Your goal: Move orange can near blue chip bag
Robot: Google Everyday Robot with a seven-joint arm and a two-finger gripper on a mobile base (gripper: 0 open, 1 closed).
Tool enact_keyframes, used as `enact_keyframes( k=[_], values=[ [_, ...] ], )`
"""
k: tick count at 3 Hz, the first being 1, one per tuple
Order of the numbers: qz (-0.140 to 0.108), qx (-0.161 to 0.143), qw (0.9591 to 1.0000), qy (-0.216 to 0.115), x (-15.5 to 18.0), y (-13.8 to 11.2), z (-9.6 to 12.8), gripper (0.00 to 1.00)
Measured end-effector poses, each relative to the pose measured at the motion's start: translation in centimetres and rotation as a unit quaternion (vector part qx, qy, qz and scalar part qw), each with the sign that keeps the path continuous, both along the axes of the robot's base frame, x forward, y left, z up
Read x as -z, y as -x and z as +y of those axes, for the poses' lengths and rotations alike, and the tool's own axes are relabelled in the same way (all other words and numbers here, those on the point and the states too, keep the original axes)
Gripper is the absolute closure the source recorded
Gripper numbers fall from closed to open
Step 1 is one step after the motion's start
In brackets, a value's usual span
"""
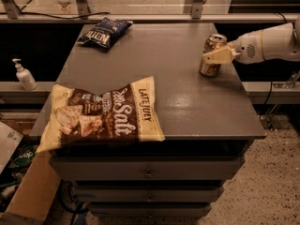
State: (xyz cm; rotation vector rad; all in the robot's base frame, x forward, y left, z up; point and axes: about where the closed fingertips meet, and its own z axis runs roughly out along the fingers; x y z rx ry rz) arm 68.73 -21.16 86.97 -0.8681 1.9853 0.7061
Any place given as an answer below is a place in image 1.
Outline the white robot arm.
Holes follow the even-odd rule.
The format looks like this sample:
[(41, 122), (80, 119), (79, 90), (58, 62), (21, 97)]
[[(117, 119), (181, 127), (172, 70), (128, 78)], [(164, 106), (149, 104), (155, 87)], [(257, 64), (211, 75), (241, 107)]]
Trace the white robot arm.
[(281, 59), (300, 61), (300, 20), (245, 33), (225, 46), (206, 52), (206, 64), (228, 64), (235, 60), (241, 64), (255, 64)]

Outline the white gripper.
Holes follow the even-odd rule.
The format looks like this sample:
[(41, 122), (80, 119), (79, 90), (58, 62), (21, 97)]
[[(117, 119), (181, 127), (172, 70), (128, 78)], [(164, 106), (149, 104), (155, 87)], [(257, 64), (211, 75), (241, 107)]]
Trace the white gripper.
[(262, 39), (263, 31), (253, 31), (240, 36), (229, 43), (211, 52), (202, 55), (206, 64), (228, 64), (235, 60), (242, 64), (254, 64), (263, 61)]

